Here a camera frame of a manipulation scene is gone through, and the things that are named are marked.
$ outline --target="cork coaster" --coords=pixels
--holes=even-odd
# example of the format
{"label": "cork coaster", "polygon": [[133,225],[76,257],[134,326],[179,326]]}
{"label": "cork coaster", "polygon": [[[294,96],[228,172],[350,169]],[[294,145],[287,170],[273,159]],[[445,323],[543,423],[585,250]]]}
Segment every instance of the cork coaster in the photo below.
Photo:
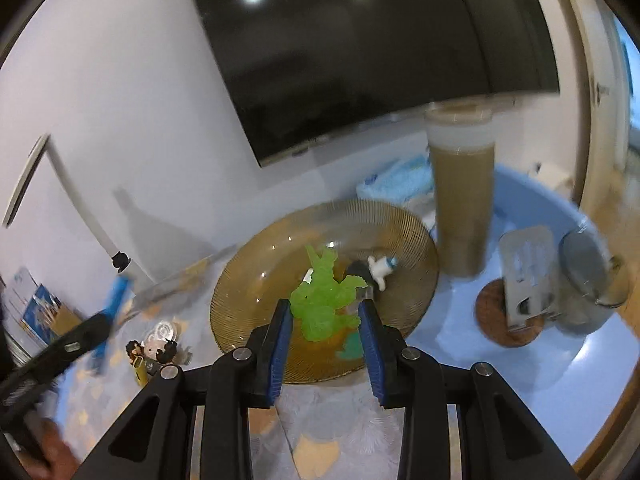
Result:
{"label": "cork coaster", "polygon": [[510,332],[504,306],[502,279],[487,283],[476,298],[476,320],[484,335],[501,346],[517,347],[531,343],[542,332],[542,316],[527,321],[527,328]]}

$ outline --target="translucent green figurine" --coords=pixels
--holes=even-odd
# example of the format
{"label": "translucent green figurine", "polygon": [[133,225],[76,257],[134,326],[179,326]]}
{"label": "translucent green figurine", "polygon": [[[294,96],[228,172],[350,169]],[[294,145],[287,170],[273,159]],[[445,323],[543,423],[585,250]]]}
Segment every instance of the translucent green figurine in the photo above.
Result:
{"label": "translucent green figurine", "polygon": [[366,287],[359,276],[345,276],[341,283],[334,280],[334,262],[338,255],[329,248],[318,256],[313,247],[306,246],[313,273],[311,283],[302,282],[291,293],[291,313],[302,321],[302,335],[307,341],[322,341],[343,328],[357,328],[358,316],[338,315],[336,310],[356,299],[356,288]]}

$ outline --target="white toy figure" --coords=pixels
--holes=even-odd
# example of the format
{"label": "white toy figure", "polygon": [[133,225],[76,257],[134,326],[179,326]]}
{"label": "white toy figure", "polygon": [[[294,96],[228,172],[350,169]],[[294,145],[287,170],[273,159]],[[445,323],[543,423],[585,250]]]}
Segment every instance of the white toy figure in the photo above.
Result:
{"label": "white toy figure", "polygon": [[386,289],[385,276],[391,274],[398,266],[398,260],[396,258],[387,258],[383,256],[379,260],[376,260],[373,256],[367,258],[369,264],[369,272],[376,283],[380,292],[384,292]]}

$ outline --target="glass plate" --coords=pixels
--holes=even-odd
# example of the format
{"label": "glass plate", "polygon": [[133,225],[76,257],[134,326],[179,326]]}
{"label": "glass plate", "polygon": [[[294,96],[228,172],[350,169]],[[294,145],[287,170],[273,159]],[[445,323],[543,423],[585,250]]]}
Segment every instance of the glass plate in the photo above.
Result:
{"label": "glass plate", "polygon": [[[337,251],[338,281],[353,260],[366,261],[370,254],[396,257],[398,268],[386,277],[386,290],[377,295],[376,307],[382,323],[399,329],[404,337],[427,311],[438,281],[438,257],[420,220],[383,202],[323,203],[274,222],[226,265],[210,310],[211,329],[223,352],[244,346],[251,330],[270,322],[278,300],[288,298],[300,284],[310,267],[307,244],[318,253],[325,246]],[[313,383],[361,368],[362,358],[340,357],[353,332],[342,330],[324,341],[309,342],[294,320],[284,381]]]}

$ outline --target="flat screen tv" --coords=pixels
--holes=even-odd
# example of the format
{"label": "flat screen tv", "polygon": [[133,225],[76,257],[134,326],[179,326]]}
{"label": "flat screen tv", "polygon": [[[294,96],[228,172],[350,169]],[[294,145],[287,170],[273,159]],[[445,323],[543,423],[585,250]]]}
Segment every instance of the flat screen tv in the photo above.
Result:
{"label": "flat screen tv", "polygon": [[258,162],[432,102],[557,92],[538,0],[195,0]]}

